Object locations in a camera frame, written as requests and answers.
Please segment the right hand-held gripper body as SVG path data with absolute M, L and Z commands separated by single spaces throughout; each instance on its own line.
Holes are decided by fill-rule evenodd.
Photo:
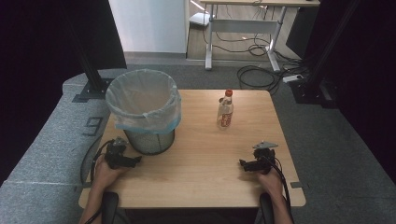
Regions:
M 267 175 L 276 164 L 275 147 L 277 147 L 277 144 L 265 141 L 261 141 L 253 146 L 253 155 L 261 166 L 260 170 L 262 170 L 265 175 Z

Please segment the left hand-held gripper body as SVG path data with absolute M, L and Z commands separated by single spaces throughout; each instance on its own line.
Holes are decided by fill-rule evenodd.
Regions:
M 127 158 L 123 155 L 126 149 L 126 141 L 122 138 L 116 138 L 106 147 L 105 160 L 111 169 L 124 167 Z

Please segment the black mesh trash bin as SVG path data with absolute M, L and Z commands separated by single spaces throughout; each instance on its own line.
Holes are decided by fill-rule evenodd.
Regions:
M 124 131 L 132 148 L 143 155 L 158 155 L 169 149 L 175 140 L 175 132 L 135 133 Z

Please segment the clear bottle with orange cap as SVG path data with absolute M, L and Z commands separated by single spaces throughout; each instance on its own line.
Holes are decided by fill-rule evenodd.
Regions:
M 233 117 L 233 91 L 227 89 L 224 96 L 219 99 L 219 108 L 217 114 L 217 124 L 221 129 L 228 128 L 231 125 Z

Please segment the translucent plastic bin liner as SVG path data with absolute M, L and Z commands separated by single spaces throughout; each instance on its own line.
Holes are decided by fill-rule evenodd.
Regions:
M 181 95 L 165 72 L 140 69 L 116 77 L 106 90 L 115 127 L 133 133 L 170 133 L 181 121 Z

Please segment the person's left hand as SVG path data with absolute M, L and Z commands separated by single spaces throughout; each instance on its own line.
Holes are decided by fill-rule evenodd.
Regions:
M 104 191 L 127 171 L 128 168 L 125 167 L 111 169 L 105 160 L 105 156 L 101 155 L 96 161 L 92 190 Z

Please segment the person's right hand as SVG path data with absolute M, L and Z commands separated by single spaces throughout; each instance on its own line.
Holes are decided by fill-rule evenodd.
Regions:
M 263 190 L 270 195 L 273 201 L 283 198 L 283 185 L 275 169 L 271 169 L 266 175 L 263 172 L 257 172 L 256 176 Z

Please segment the white power strip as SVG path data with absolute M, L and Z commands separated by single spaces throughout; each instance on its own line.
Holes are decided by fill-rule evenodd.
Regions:
M 302 75 L 293 75 L 293 76 L 288 76 L 288 77 L 283 77 L 282 78 L 282 81 L 284 82 L 284 83 L 289 83 L 289 82 L 292 82 L 292 81 L 300 81 L 300 80 L 303 80 L 304 79 L 304 77 L 302 76 Z

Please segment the black metal stand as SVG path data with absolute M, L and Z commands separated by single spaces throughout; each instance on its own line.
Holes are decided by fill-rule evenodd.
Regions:
M 361 0 L 320 0 L 319 7 L 301 7 L 292 25 L 290 43 L 303 46 L 302 65 L 308 75 L 290 83 L 297 104 L 322 105 L 332 108 L 335 95 L 325 81 L 326 66 L 335 52 L 340 36 Z
M 90 62 L 85 49 L 79 41 L 73 24 L 66 13 L 63 1 L 58 0 L 58 3 L 62 11 L 65 31 L 70 38 L 71 45 L 77 55 L 78 62 L 88 79 L 82 91 L 74 97 L 73 103 L 87 103 L 91 99 L 104 99 L 106 97 L 106 90 L 112 81 L 112 78 L 102 78 L 99 75 L 98 70 Z

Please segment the black curtain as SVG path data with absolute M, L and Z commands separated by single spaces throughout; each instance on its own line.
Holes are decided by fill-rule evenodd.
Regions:
M 77 46 L 93 69 L 126 66 L 109 0 L 0 0 L 0 185 L 84 72 Z
M 303 46 L 286 45 L 303 60 Z M 396 0 L 361 0 L 326 66 L 339 108 L 396 184 Z

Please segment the white cabinet panel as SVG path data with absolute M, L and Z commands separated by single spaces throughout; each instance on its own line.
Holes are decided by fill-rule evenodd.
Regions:
M 185 54 L 188 0 L 109 0 L 125 52 Z

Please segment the white flat device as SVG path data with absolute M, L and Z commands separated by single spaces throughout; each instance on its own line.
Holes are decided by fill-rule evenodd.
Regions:
M 210 15 L 198 12 L 190 16 L 190 22 L 196 25 L 207 26 L 210 22 Z

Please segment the white desk frame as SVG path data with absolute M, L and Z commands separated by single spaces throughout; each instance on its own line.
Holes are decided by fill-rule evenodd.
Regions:
M 209 37 L 205 48 L 205 69 L 212 69 L 212 33 L 240 33 L 240 34 L 268 34 L 271 36 L 270 44 L 266 47 L 266 55 L 275 72 L 280 71 L 276 60 L 275 46 L 283 25 L 288 7 L 318 7 L 319 0 L 200 0 L 209 5 Z M 268 6 L 281 7 L 280 15 L 276 21 L 248 21 L 248 20 L 222 20 L 213 16 L 214 8 L 218 5 L 235 6 Z

